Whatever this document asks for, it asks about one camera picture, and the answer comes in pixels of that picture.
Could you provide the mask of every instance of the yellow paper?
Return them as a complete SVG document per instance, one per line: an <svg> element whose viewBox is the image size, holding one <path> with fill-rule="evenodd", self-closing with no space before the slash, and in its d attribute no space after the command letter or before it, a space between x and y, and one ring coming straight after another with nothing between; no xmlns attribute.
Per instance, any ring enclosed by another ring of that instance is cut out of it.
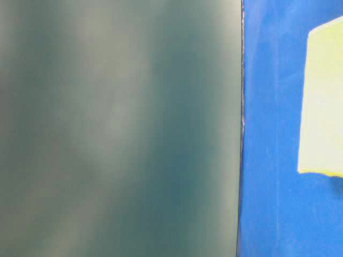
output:
<svg viewBox="0 0 343 257"><path fill-rule="evenodd" d="M309 33L298 172L343 177L343 17Z"/></svg>

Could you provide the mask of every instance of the blue paper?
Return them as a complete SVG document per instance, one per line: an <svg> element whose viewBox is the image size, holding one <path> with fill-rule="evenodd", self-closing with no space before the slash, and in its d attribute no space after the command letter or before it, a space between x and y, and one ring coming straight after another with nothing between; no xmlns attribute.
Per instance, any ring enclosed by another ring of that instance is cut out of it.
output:
<svg viewBox="0 0 343 257"><path fill-rule="evenodd" d="M307 36L342 15L338 0L244 1L240 257L343 253L343 179L297 172Z"/></svg>

